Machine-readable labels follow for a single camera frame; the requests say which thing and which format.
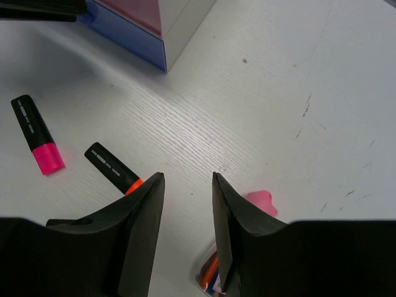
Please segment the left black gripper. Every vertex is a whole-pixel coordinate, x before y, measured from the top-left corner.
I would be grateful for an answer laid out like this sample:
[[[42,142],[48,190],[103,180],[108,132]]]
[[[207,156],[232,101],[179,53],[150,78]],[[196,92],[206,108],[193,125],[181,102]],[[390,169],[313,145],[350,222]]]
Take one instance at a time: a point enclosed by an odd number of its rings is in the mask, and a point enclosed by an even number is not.
[[[75,22],[87,13],[84,0],[1,0],[1,20]]]

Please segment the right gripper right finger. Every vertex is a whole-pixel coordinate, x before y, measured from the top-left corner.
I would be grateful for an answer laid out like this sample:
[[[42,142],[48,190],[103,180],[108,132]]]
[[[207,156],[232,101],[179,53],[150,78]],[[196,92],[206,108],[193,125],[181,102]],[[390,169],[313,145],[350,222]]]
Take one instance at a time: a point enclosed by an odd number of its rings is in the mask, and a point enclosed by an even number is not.
[[[227,296],[394,296],[393,220],[283,223],[212,178],[220,283]]]

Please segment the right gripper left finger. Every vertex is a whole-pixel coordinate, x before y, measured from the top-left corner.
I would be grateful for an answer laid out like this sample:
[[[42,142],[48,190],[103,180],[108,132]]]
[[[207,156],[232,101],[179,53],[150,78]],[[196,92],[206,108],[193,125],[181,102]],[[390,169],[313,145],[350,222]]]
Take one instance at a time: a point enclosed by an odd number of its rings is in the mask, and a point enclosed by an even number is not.
[[[77,220],[1,219],[2,296],[147,296],[165,177]]]

